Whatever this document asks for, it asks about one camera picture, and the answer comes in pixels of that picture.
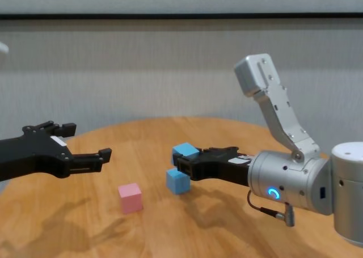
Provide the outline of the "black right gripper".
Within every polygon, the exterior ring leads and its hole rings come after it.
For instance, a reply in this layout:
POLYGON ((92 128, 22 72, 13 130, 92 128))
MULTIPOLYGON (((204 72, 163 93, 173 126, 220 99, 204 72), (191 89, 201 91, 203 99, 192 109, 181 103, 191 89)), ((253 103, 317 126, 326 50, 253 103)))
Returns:
POLYGON ((192 181, 219 179, 249 186, 248 171, 254 156, 239 153, 239 147, 236 146, 198 148, 198 150, 199 153, 189 156, 173 153, 173 165, 192 181))

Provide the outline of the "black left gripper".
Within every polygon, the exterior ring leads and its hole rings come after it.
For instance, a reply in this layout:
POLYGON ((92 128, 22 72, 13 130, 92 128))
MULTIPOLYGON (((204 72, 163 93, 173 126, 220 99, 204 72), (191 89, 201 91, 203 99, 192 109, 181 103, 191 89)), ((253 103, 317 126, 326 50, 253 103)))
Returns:
POLYGON ((112 149, 94 154, 71 154, 67 144, 58 137, 75 136, 77 125, 59 125, 47 121, 27 125, 20 137, 1 140, 1 181, 35 173, 45 173, 63 179, 70 174, 101 172, 109 163, 112 149))

